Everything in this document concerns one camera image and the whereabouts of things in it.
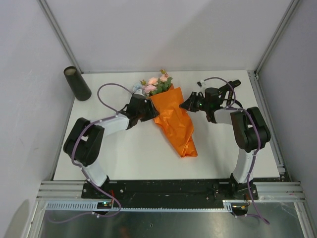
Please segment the orange wrapping paper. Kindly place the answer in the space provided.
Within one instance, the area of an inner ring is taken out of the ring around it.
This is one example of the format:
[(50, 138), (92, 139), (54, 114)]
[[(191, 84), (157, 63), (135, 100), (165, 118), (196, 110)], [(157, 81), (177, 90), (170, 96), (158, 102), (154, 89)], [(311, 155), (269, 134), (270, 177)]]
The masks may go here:
[(151, 96), (151, 101), (159, 112), (154, 122), (177, 154), (181, 158), (196, 157), (193, 122), (187, 111), (179, 107), (184, 102), (181, 88), (172, 85), (166, 92)]

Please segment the artificial flower bunch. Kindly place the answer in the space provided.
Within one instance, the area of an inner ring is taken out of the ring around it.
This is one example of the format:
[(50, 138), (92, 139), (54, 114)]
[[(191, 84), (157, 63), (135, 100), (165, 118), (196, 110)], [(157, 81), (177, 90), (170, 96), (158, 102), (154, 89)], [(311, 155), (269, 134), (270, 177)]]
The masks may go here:
[(134, 84), (132, 92), (142, 89), (145, 97), (151, 97), (163, 92), (167, 92), (172, 88), (173, 78), (164, 69), (160, 70), (159, 77), (151, 77), (147, 80), (139, 80)]

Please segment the black ribbon gold lettering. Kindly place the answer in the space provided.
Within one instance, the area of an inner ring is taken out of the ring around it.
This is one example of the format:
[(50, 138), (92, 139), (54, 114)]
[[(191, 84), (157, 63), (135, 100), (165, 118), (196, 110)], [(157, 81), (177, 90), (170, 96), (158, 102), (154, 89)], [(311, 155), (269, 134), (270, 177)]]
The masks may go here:
[[(234, 89), (238, 86), (241, 85), (241, 81), (240, 80), (234, 80), (234, 81), (229, 81), (228, 82), (231, 87)], [(224, 102), (226, 102), (226, 105), (227, 106), (230, 106), (232, 105), (233, 103), (233, 91), (231, 90), (231, 88), (225, 84), (224, 86), (221, 86), (219, 89), (218, 89), (218, 94), (220, 96), (220, 99)]]

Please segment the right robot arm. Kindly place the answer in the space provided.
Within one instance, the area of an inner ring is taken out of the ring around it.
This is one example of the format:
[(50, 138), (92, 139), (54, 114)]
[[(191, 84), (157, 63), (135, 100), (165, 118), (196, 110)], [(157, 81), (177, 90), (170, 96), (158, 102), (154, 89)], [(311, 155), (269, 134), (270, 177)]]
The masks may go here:
[(218, 93), (216, 88), (205, 92), (192, 92), (190, 97), (179, 105), (189, 112), (203, 111), (208, 122), (232, 126), (235, 142), (239, 147), (238, 159), (227, 184), (212, 185), (215, 199), (245, 199), (252, 193), (253, 168), (258, 152), (270, 141), (269, 128), (258, 107), (234, 108), (224, 102), (233, 102), (233, 91), (229, 98)]

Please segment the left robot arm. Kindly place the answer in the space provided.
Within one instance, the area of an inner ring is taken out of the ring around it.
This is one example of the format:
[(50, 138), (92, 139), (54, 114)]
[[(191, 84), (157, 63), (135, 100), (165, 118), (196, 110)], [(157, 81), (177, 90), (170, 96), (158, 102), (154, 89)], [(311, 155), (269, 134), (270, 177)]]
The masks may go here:
[(152, 100), (135, 94), (113, 116), (96, 121), (85, 118), (76, 121), (64, 143), (63, 151), (70, 157), (72, 164), (80, 168), (87, 181), (93, 184), (94, 195), (104, 198), (109, 194), (109, 185), (105, 183), (107, 175), (98, 160), (103, 138), (129, 130), (139, 121), (148, 121), (157, 116), (159, 112)]

